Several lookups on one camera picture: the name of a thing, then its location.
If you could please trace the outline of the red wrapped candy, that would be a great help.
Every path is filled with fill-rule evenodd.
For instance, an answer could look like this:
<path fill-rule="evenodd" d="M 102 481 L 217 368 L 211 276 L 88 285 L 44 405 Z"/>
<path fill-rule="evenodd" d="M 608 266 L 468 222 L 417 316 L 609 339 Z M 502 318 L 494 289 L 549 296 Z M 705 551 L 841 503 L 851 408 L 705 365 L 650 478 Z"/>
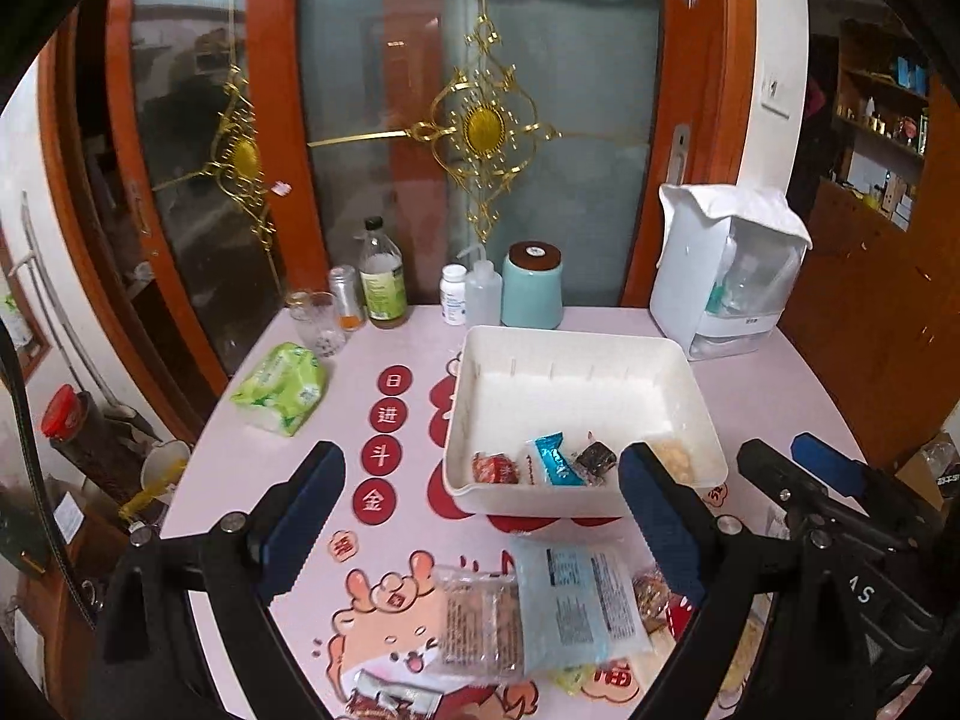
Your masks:
<path fill-rule="evenodd" d="M 519 484 L 516 461 L 505 454 L 482 454 L 472 458 L 473 481 L 478 484 Z"/>

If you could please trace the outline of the pale blue snack packet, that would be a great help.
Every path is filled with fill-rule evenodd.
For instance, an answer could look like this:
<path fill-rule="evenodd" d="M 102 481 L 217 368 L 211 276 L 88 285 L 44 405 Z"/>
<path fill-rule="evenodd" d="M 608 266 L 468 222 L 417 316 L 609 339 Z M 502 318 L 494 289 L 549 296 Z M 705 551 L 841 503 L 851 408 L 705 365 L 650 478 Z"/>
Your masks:
<path fill-rule="evenodd" d="M 597 667 L 651 652 L 633 577 L 615 544 L 518 536 L 509 554 L 524 673 Z"/>

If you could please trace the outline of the wooden shelf with items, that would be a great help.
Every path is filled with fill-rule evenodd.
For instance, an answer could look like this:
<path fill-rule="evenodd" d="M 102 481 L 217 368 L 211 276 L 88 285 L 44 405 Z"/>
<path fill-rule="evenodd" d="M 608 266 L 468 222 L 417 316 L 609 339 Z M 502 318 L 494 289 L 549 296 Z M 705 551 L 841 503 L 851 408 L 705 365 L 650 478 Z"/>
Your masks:
<path fill-rule="evenodd" d="M 896 23 L 844 18 L 827 99 L 839 154 L 832 177 L 900 231 L 910 229 L 928 151 L 928 54 Z"/>

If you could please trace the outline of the dark wrapped candy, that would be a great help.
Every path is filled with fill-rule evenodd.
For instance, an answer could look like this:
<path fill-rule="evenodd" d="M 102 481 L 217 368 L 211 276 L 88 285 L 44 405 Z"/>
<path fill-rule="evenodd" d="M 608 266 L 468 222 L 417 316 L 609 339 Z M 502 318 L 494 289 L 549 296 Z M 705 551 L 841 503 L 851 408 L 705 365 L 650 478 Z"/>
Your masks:
<path fill-rule="evenodd" d="M 594 440 L 571 460 L 574 473 L 589 486 L 601 486 L 608 473 L 617 468 L 619 459 L 607 445 Z"/>

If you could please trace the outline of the red brown snack bag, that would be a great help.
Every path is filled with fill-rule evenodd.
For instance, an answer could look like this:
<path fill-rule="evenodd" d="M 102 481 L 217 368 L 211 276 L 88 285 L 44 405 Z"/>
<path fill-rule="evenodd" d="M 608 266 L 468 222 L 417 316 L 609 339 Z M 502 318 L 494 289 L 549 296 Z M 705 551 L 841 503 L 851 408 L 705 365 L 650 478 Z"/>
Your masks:
<path fill-rule="evenodd" d="M 644 628 L 652 634 L 665 629 L 672 639 L 679 640 L 695 606 L 686 596 L 672 592 L 658 567 L 651 567 L 633 577 L 636 605 Z"/>

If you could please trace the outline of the clear bag beige pastry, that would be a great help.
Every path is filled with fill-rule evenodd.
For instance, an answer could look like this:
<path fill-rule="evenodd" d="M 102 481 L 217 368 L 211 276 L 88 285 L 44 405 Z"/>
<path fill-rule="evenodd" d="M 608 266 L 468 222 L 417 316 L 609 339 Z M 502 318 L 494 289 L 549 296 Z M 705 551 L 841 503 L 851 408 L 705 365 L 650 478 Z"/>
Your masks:
<path fill-rule="evenodd" d="M 675 483 L 685 486 L 695 484 L 692 456 L 679 439 L 652 439 L 649 447 Z"/>

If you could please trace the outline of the white plastic tray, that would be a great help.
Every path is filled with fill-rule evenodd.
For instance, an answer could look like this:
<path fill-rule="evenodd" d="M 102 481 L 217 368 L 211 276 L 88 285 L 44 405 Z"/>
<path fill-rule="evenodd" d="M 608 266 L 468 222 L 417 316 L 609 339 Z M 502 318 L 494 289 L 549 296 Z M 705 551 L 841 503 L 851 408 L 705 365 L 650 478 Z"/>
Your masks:
<path fill-rule="evenodd" d="M 469 514 L 610 518 L 628 514 L 617 475 L 601 486 L 532 484 L 526 444 L 562 433 L 563 454 L 598 440 L 628 445 L 679 439 L 695 470 L 692 488 L 726 483 L 729 466 L 693 369 L 663 338 L 528 328 L 475 327 L 462 346 L 443 454 L 443 484 Z M 505 454 L 519 484 L 478 484 L 472 458 Z"/>

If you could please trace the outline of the white pill bottle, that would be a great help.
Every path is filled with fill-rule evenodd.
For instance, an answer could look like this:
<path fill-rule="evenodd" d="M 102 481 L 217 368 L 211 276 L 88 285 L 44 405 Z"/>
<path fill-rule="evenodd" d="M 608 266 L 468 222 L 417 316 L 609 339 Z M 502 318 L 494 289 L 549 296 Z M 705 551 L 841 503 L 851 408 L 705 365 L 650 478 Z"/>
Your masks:
<path fill-rule="evenodd" d="M 462 327 L 467 321 L 466 278 L 467 268 L 460 263 L 444 265 L 441 271 L 441 316 L 451 327 Z"/>

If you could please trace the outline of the brown silver chocolate packet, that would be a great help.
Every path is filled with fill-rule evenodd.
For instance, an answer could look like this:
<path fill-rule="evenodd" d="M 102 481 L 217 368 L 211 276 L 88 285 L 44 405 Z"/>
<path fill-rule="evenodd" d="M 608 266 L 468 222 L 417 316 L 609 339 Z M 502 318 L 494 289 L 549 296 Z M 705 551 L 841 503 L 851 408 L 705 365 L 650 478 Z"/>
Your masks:
<path fill-rule="evenodd" d="M 366 720 L 430 720 L 436 717 L 441 702 L 441 692 L 391 683 L 361 670 L 345 710 L 350 718 Z"/>

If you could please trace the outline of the yellow green small wrapper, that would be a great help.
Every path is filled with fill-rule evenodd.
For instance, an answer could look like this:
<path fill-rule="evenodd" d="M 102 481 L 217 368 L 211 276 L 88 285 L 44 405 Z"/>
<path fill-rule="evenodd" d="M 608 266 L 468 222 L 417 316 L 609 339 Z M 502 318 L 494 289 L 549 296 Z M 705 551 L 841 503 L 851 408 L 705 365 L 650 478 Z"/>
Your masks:
<path fill-rule="evenodd" d="M 594 676 L 595 672 L 596 667 L 594 665 L 562 668 L 550 673 L 550 681 L 562 691 L 565 691 L 567 695 L 578 695 L 583 692 L 584 684 Z"/>

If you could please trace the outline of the glass bottle green label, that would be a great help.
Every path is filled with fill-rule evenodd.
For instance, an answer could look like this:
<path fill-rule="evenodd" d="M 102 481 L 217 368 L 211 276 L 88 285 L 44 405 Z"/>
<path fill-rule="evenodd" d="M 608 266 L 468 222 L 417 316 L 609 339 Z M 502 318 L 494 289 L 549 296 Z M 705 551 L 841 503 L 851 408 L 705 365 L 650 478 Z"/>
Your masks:
<path fill-rule="evenodd" d="M 381 216 L 364 220 L 358 270 L 370 321 L 379 328 L 404 323 L 409 312 L 404 261 L 397 244 L 384 231 Z"/>

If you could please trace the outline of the clear drinking glass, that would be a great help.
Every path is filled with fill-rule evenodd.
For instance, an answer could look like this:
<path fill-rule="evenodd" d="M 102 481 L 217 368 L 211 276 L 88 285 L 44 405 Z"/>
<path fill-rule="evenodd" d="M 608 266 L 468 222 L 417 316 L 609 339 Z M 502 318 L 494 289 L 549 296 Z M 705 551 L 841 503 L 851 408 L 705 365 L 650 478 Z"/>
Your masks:
<path fill-rule="evenodd" d="M 302 344 L 318 358 L 331 358 L 347 344 L 334 296 L 327 291 L 291 291 L 286 309 Z"/>

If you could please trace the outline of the clear brown cracker packet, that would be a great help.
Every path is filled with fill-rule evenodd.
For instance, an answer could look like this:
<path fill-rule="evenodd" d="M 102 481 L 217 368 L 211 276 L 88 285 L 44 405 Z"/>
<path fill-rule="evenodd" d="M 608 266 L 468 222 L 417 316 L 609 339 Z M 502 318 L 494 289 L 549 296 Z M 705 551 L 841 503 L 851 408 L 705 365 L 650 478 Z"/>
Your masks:
<path fill-rule="evenodd" d="M 514 683 L 524 676 L 519 587 L 512 575 L 443 567 L 438 649 L 430 670 L 472 684 Z"/>

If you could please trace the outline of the blue snack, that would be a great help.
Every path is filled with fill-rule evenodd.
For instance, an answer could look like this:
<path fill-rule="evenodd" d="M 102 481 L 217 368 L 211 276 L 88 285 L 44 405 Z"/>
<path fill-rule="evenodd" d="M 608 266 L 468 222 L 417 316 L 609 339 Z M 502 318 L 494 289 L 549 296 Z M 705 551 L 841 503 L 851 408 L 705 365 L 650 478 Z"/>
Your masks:
<path fill-rule="evenodd" d="M 532 484 L 552 488 L 582 488 L 584 479 L 573 470 L 563 454 L 562 433 L 547 434 L 529 440 L 526 460 Z"/>

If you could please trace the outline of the green tissue pack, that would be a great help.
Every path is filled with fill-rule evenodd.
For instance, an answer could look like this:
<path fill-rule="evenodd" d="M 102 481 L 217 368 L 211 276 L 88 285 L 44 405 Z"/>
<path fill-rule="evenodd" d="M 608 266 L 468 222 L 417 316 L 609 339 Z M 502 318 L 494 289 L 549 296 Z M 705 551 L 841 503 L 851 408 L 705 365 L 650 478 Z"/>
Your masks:
<path fill-rule="evenodd" d="M 324 398 L 327 372 L 313 351 L 285 341 L 268 351 L 229 395 L 247 424 L 293 437 Z"/>

